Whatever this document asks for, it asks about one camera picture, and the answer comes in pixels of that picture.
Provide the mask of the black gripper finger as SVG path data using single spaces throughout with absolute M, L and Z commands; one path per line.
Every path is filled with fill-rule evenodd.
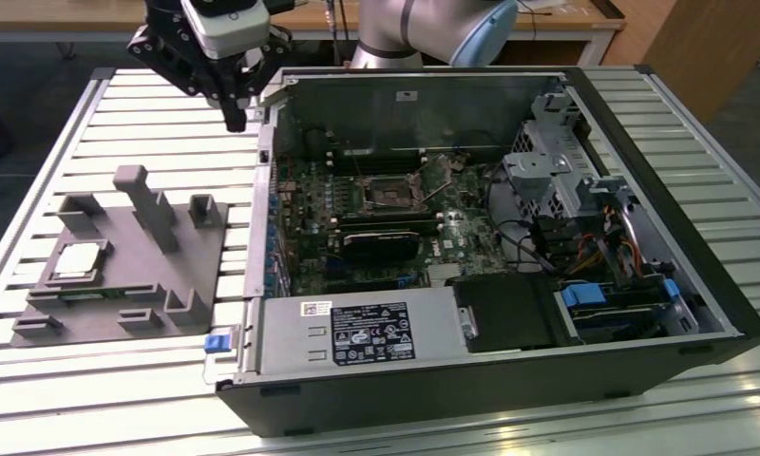
M 202 95 L 222 113 L 227 131 L 235 130 L 235 100 L 229 98 L 221 78 L 185 28 L 158 32 L 138 28 L 126 47 L 129 53 L 186 95 Z
M 266 43 L 258 48 L 261 57 L 247 70 L 235 79 L 233 130 L 245 129 L 246 114 L 250 99 L 263 91 L 273 75 L 290 56 L 290 31 L 286 28 L 270 28 Z

